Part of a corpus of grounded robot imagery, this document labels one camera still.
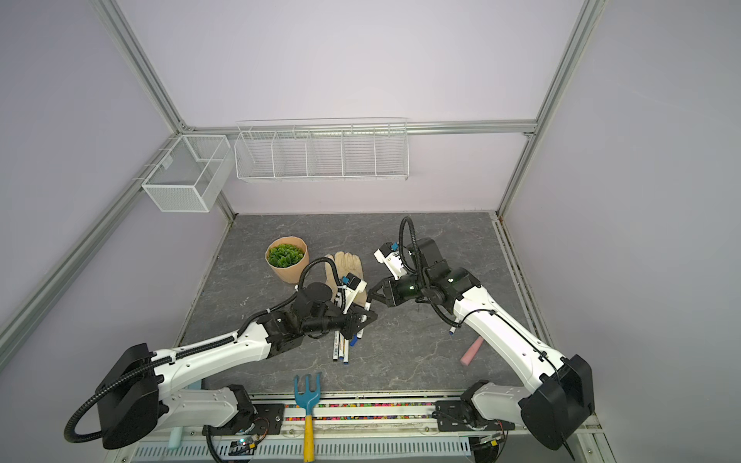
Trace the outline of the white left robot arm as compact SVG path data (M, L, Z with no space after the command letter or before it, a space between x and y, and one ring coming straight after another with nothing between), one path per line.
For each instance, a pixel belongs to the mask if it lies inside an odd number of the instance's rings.
M100 440L121 449L150 433L181 426L238 434L252 428L257 412L244 387L190 390L214 374L260 362L334 331L352 340L376 321L357 303L358 292L342 285L334 294L324 283L297 289L288 299L249 316L237 330L198 343L151 351L139 343L114 364L94 395L65 425L74 444Z

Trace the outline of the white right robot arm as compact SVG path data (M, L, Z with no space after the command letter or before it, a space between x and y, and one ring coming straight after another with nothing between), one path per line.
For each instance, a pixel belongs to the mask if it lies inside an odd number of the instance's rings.
M544 447L557 451L594 414L589 363L579 355L563 356L532 334L475 275L449 266L434 240L423 238L408 247L386 242L374 256L391 275L369 289L371 299L388 307L411 300L426 303L451 328L469 326L522 382L519 387L476 382L455 401L453 410L438 409L446 428L523 426Z

